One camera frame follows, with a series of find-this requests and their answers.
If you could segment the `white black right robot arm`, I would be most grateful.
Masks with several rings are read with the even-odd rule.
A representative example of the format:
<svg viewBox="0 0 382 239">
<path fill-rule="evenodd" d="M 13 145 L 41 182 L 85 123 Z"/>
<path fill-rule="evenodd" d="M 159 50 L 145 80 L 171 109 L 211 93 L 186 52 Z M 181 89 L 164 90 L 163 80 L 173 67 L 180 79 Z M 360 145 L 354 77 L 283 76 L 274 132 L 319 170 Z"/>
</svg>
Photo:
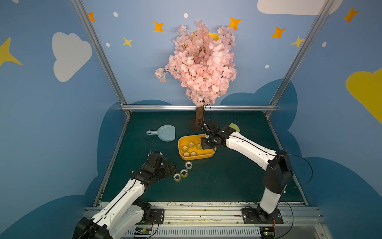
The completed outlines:
<svg viewBox="0 0 382 239">
<path fill-rule="evenodd" d="M 274 151 L 261 146 L 230 126 L 220 128 L 212 120 L 202 123 L 201 128 L 205 133 L 201 138 L 202 149 L 227 147 L 247 157 L 265 171 L 265 190 L 256 213 L 263 218 L 269 218 L 276 211 L 280 198 L 294 175 L 289 155 L 283 150 Z"/>
</svg>

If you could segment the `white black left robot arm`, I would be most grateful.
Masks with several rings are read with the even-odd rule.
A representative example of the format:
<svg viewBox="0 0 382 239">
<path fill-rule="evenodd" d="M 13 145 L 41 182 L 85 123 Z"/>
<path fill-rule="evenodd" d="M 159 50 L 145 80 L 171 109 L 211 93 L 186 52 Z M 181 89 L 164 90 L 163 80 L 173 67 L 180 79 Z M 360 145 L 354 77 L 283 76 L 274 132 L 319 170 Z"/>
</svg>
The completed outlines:
<svg viewBox="0 0 382 239">
<path fill-rule="evenodd" d="M 90 219 L 76 225 L 74 239 L 120 239 L 132 226 L 149 216 L 150 204 L 139 197 L 153 184 L 175 175 L 176 165 L 159 151 L 150 153 L 145 163 L 135 170 L 122 190 Z"/>
</svg>

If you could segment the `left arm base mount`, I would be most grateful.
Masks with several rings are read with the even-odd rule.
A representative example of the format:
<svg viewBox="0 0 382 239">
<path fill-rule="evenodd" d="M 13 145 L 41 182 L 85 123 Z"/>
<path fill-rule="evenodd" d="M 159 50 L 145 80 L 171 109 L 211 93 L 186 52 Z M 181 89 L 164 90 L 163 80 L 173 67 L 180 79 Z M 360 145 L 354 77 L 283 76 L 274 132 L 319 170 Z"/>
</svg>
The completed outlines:
<svg viewBox="0 0 382 239">
<path fill-rule="evenodd" d="M 153 206 L 144 202 L 140 199 L 137 199 L 133 205 L 138 206 L 141 211 L 143 211 L 143 216 L 138 225 L 149 225 L 149 224 L 157 224 L 163 225 L 165 209 L 163 208 L 153 208 Z"/>
</svg>

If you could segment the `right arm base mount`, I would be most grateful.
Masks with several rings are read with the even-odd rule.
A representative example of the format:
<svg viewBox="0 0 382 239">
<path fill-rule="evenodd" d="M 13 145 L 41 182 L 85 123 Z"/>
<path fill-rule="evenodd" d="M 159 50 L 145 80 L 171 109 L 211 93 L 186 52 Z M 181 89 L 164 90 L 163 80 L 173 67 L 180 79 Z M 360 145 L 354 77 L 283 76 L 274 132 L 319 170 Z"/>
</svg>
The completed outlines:
<svg viewBox="0 0 382 239">
<path fill-rule="evenodd" d="M 283 224 L 283 219 L 278 208 L 271 214 L 263 211 L 262 209 L 254 209 L 252 207 L 245 207 L 241 209 L 242 219 L 244 224 Z"/>
</svg>

